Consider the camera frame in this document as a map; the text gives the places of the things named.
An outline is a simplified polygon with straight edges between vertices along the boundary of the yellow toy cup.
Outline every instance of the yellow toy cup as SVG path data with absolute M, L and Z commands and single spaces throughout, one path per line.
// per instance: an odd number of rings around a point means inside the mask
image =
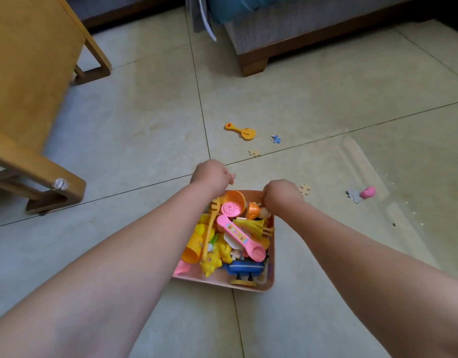
M 183 261 L 190 264 L 196 264 L 197 262 L 199 262 L 199 259 L 201 258 L 203 236 L 206 235 L 208 228 L 208 225 L 202 223 L 198 223 L 196 225 L 196 228 L 194 229 L 194 232 L 181 256 L 181 259 Z M 209 239 L 212 238 L 214 233 L 215 230 L 212 228 L 211 234 L 209 235 Z

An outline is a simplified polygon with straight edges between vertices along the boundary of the person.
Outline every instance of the person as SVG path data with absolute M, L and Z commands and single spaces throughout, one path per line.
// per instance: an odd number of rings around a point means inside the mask
M 188 186 L 35 289 L 0 318 L 0 358 L 127 357 L 202 211 L 234 177 L 199 164 Z M 287 180 L 265 186 L 264 204 L 390 355 L 458 357 L 457 280 L 325 215 Z

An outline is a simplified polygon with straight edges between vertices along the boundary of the tile floor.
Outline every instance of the tile floor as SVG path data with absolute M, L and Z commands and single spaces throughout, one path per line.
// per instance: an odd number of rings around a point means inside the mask
M 85 199 L 31 217 L 0 191 L 0 315 L 209 157 L 237 174 L 235 188 L 308 183 L 321 210 L 458 277 L 458 33 L 436 21 L 400 25 L 242 78 L 216 32 L 217 43 L 194 34 L 179 8 L 96 35 L 113 74 L 70 88 L 46 149 L 87 181 Z M 81 66 L 92 63 L 84 52 Z M 257 137 L 224 131 L 229 121 Z M 346 198 L 368 185 L 375 198 Z M 276 225 L 271 290 L 171 281 L 131 357 L 386 357 L 302 241 Z

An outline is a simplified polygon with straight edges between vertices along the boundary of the left hand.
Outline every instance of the left hand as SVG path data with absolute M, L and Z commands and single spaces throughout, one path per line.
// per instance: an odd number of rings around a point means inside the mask
M 201 184 L 211 190 L 212 199 L 223 196 L 227 185 L 234 184 L 235 174 L 231 174 L 223 163 L 210 159 L 199 163 L 191 177 L 191 183 Z

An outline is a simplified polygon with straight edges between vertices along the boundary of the teal fabric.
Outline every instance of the teal fabric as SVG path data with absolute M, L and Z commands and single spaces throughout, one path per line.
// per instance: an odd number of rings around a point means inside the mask
M 214 22 L 224 24 L 234 17 L 282 0 L 207 0 Z

